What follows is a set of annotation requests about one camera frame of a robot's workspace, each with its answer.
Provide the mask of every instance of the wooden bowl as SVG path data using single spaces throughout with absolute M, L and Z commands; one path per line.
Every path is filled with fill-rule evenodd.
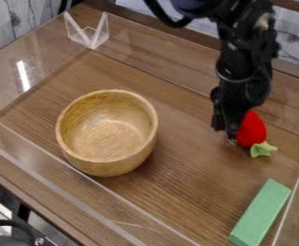
M 87 174 L 113 177 L 134 170 L 154 147 L 158 116 L 138 94 L 99 90 L 59 115 L 55 134 L 67 160 Z

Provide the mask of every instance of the red strawberry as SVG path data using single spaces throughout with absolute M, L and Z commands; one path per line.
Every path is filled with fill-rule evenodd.
M 272 156 L 272 151 L 278 150 L 277 147 L 266 142 L 266 138 L 266 125 L 258 114 L 254 111 L 249 111 L 237 134 L 237 142 L 241 146 L 250 148 L 250 155 L 254 158 Z

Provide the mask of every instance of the green sponge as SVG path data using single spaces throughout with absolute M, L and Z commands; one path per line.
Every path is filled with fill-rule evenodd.
M 258 246 L 284 208 L 292 191 L 273 179 L 261 188 L 232 234 L 238 246 Z

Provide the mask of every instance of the wooden table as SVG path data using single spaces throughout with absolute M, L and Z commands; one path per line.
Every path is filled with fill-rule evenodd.
M 87 3 L 73 9 L 73 15 L 83 25 L 91 25 L 101 12 Z M 46 80 L 0 111 L 0 122 L 63 158 L 54 126 L 69 103 L 90 91 L 106 88 L 122 88 L 145 95 L 159 116 L 155 150 L 130 174 L 110 179 L 90 178 L 199 245 L 230 245 L 228 236 L 268 178 L 290 188 L 297 182 L 299 80 L 276 72 L 272 98 L 258 110 L 269 122 L 269 141 L 280 147 L 280 152 L 269 159 L 254 160 L 210 128 L 213 105 L 207 95 L 217 84 L 218 52 L 117 16 L 110 16 L 110 27 L 111 39 L 98 51 L 77 52 Z M 34 38 L 50 47 L 61 41 L 54 38 L 61 30 L 65 30 L 65 22 L 58 17 L 19 45 L 7 47 L 0 56 L 34 52 L 38 49 Z M 62 45 L 67 52 L 67 42 Z M 46 56 L 55 58 L 57 54 L 58 51 L 50 49 Z M 81 206 L 130 222 L 137 219 L 133 211 L 123 212 L 118 206 L 111 208 L 109 198 L 94 189 L 90 180 L 51 157 L 39 155 L 32 145 L 26 148 L 10 133 L 6 139 L 6 148 L 19 153 L 24 165 L 30 165 L 57 189 L 2 155 L 0 184 L 83 245 L 133 245 Z M 71 196 L 82 203 L 73 202 Z M 141 229 L 127 226 L 131 227 L 129 232 L 149 245 L 166 245 L 161 240 L 163 234 L 149 231 L 145 236 L 143 231 L 137 231 Z M 272 244 L 277 228 L 278 223 L 264 245 Z

